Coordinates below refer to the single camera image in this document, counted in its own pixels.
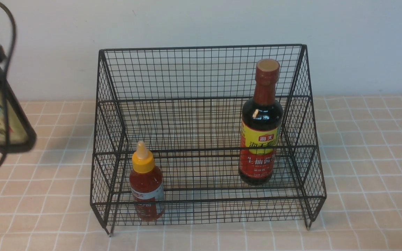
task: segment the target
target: white wall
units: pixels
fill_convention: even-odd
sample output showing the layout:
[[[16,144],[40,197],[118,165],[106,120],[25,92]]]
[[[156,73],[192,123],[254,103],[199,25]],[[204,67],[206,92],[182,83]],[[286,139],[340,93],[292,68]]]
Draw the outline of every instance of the white wall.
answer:
[[[4,0],[19,99],[94,98],[105,48],[304,43],[313,94],[402,93],[400,0]],[[8,44],[0,10],[0,43]]]

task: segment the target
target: black wire rack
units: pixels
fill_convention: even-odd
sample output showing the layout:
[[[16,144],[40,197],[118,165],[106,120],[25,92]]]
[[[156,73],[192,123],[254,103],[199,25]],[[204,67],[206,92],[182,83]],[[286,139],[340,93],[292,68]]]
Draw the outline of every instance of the black wire rack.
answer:
[[[241,107],[255,66],[276,59],[284,108],[273,176],[249,186],[238,174]],[[163,172],[164,215],[141,221],[128,182],[136,142]],[[99,52],[91,207],[105,231],[303,219],[325,202],[307,47],[295,45],[108,49]]]

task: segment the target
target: soy sauce bottle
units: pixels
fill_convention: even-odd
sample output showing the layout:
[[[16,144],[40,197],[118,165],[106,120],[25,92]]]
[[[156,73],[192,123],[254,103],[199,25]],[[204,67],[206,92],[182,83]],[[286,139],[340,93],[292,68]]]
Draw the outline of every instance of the soy sauce bottle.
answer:
[[[283,108],[275,99],[280,64],[273,59],[257,62],[254,97],[241,110],[241,147],[276,146],[280,133]],[[250,185],[261,185],[273,174],[275,150],[249,149],[240,151],[239,175]]]

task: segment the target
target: hot sauce bottle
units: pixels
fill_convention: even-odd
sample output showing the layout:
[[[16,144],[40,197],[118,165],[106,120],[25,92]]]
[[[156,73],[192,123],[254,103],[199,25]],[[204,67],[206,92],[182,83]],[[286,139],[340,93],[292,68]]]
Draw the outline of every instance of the hot sauce bottle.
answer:
[[[276,146],[283,108],[275,99],[280,64],[273,59],[257,62],[254,97],[241,110],[241,147]],[[239,174],[250,185],[261,185],[273,174],[275,150],[241,150]]]
[[[147,202],[164,200],[162,172],[143,141],[137,142],[132,161],[133,170],[129,175],[131,193],[135,201],[144,202],[134,205],[137,216],[143,221],[155,221],[164,214],[164,205]]]

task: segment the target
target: black cable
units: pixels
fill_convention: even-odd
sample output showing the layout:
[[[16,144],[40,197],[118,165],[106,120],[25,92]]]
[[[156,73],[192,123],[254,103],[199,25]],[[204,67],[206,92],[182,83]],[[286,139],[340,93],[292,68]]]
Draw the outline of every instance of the black cable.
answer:
[[[15,47],[15,43],[16,43],[16,23],[15,23],[15,19],[13,18],[13,15],[10,12],[10,10],[1,2],[0,2],[0,8],[6,12],[8,18],[10,19],[10,23],[12,25],[12,38],[11,38],[9,50],[7,53],[6,63],[4,65],[3,81],[2,81],[2,88],[1,88],[2,102],[3,102],[3,106],[4,106],[3,114],[4,114],[4,124],[5,124],[5,141],[6,141],[5,146],[2,148],[2,153],[1,153],[2,156],[0,158],[0,167],[1,167],[1,165],[4,163],[4,161],[7,157],[7,150],[8,150],[9,144],[10,144],[10,130],[9,130],[9,124],[8,124],[8,109],[7,109],[7,105],[8,105],[8,102],[7,102],[7,74],[8,74],[8,68],[10,66],[10,61],[12,60],[13,48]]]

